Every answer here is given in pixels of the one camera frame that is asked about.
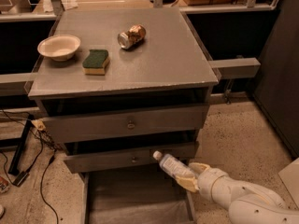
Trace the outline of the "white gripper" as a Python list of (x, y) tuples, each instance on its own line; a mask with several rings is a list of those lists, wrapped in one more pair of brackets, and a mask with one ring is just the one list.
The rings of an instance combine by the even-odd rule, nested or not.
[(228, 185), (230, 177), (218, 168), (210, 168), (208, 164), (191, 162), (189, 167), (198, 176), (176, 176), (177, 183), (190, 192), (199, 193), (202, 197), (213, 203), (230, 203), (231, 191)]

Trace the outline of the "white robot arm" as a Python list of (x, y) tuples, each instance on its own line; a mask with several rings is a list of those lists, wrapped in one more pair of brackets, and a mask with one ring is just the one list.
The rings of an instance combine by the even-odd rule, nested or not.
[(299, 224), (299, 211), (288, 209), (276, 192), (232, 179), (219, 168), (192, 162), (175, 180), (225, 209), (232, 224)]

